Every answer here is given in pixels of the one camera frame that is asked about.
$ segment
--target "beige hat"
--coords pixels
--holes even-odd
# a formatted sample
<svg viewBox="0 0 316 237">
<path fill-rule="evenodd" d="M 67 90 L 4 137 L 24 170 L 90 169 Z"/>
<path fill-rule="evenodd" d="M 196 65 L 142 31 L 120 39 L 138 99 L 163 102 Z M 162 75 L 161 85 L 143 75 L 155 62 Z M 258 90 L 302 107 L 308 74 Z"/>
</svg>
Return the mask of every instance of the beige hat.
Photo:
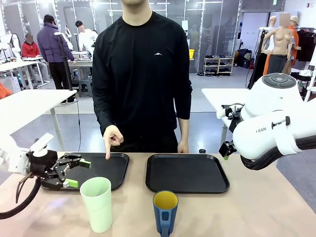
<svg viewBox="0 0 316 237">
<path fill-rule="evenodd" d="M 291 16 L 291 21 L 294 21 L 297 25 L 299 25 L 297 16 Z"/>
</svg>

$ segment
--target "gray pants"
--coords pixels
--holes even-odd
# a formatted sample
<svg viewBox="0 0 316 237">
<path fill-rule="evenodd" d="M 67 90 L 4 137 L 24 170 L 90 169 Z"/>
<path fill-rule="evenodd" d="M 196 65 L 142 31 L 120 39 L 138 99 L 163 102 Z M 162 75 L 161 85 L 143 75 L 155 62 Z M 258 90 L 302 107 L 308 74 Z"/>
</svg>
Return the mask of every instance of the gray pants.
<svg viewBox="0 0 316 237">
<path fill-rule="evenodd" d="M 45 63 L 42 63 L 42 62 L 38 62 L 39 64 L 39 70 L 40 70 L 40 73 L 41 73 L 41 77 L 43 78 L 43 80 L 48 80 L 48 69 L 47 69 L 47 65 Z M 30 73 L 30 76 L 31 76 L 31 79 L 33 80 L 37 80 L 37 77 L 36 77 L 36 74 L 32 68 L 32 65 L 29 65 L 28 66 L 28 69 L 29 69 L 29 73 Z"/>
</svg>

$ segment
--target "man in black shirt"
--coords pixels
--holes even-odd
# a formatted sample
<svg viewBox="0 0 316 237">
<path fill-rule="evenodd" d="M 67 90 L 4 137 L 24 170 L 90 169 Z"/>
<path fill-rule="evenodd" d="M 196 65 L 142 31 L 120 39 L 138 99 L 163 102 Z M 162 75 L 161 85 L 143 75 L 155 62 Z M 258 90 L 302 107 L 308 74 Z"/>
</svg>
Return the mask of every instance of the man in black shirt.
<svg viewBox="0 0 316 237">
<path fill-rule="evenodd" d="M 148 0 L 122 0 L 122 8 L 93 55 L 93 103 L 106 159 L 110 150 L 188 153 L 192 87 L 185 33 L 152 12 Z"/>
</svg>

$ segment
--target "light green plastic cup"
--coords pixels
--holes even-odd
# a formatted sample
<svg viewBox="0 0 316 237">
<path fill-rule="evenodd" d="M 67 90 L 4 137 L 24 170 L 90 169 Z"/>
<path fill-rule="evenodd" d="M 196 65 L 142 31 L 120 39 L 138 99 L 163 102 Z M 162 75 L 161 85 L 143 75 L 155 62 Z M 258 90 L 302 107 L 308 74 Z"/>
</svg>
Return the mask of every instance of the light green plastic cup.
<svg viewBox="0 0 316 237">
<path fill-rule="evenodd" d="M 104 177 L 85 181 L 80 193 L 94 232 L 103 233 L 112 225 L 111 182 Z"/>
</svg>

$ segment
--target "blue mug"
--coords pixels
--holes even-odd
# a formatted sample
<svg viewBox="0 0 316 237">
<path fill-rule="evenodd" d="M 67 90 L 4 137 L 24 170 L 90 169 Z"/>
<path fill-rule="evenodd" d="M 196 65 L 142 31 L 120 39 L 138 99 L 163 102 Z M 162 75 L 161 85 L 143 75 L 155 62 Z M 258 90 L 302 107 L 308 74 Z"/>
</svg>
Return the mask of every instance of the blue mug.
<svg viewBox="0 0 316 237">
<path fill-rule="evenodd" d="M 153 198 L 157 231 L 161 237 L 169 237 L 173 232 L 178 202 L 178 197 L 170 191 L 158 192 Z"/>
</svg>

